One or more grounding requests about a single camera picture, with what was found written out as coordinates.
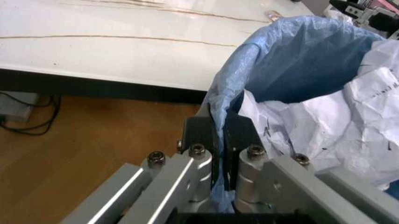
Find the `white paper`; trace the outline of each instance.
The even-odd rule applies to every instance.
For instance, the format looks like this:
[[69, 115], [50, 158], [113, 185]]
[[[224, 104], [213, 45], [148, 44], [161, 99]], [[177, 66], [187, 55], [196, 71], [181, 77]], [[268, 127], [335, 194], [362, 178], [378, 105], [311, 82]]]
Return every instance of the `white paper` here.
[[344, 165], [375, 186], [399, 179], [399, 41], [374, 42], [342, 91], [301, 103], [257, 103], [240, 115], [255, 124], [269, 157], [309, 157], [316, 171]]

